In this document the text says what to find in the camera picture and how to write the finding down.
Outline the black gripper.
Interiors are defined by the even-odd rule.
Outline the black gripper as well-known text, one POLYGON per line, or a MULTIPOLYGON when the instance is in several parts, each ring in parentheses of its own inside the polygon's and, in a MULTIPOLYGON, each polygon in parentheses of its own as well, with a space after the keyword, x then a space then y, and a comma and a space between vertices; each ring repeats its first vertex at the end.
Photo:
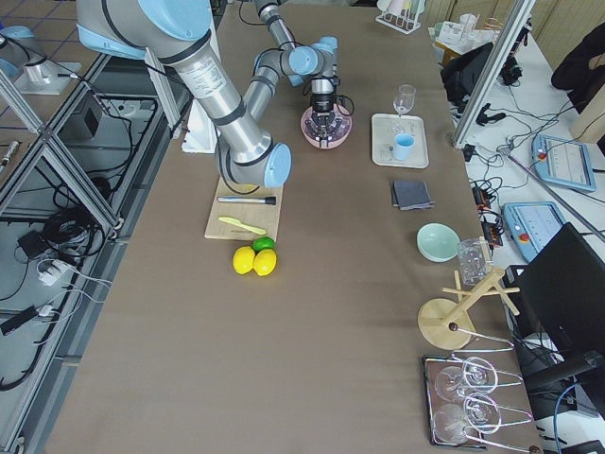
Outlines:
MULTIPOLYGON (((338 79, 312 79, 310 105, 312 112, 305 120, 306 135, 320 140, 320 116, 334 110, 337 102, 338 79)), ((344 139, 347 135, 347 117, 337 114, 331 124, 331 139, 344 139)))

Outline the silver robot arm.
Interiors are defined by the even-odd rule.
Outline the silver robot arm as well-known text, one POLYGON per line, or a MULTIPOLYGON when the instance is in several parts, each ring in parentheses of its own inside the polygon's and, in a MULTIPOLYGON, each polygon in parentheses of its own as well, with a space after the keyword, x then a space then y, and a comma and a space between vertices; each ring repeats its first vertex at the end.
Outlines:
POLYGON ((152 52, 161 64, 172 67, 224 143, 216 151, 223 179, 279 187, 289 175, 291 152, 257 121, 280 78, 294 86, 311 84, 301 128, 313 146, 337 147, 352 128, 351 115, 337 96, 337 39, 328 36, 315 44, 297 44, 279 6, 277 1, 255 4, 277 46, 256 58, 245 94, 235 88, 211 47, 213 18, 207 1, 79 1, 78 35, 94 51, 132 60, 152 52))

